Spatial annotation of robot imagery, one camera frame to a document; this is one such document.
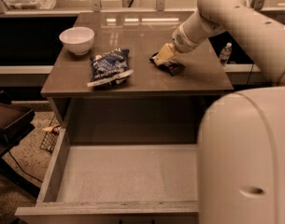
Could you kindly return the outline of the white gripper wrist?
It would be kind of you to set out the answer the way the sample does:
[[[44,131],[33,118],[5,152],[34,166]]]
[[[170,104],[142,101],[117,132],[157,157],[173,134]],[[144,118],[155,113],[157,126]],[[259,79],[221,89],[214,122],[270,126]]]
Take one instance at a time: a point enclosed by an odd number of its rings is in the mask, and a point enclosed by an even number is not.
[[[180,53],[188,53],[199,46],[198,43],[191,41],[190,38],[186,36],[182,24],[172,34],[172,40],[175,45],[173,43],[164,44],[159,52],[152,57],[157,66],[173,58],[177,51]]]

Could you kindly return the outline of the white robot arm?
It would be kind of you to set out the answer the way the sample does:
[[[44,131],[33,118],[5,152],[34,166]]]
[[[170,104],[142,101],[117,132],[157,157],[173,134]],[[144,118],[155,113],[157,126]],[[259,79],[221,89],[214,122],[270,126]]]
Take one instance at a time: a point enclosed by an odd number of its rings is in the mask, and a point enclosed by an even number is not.
[[[199,224],[285,224],[285,25],[246,0],[197,0],[155,62],[228,32],[271,87],[221,97],[197,141]]]

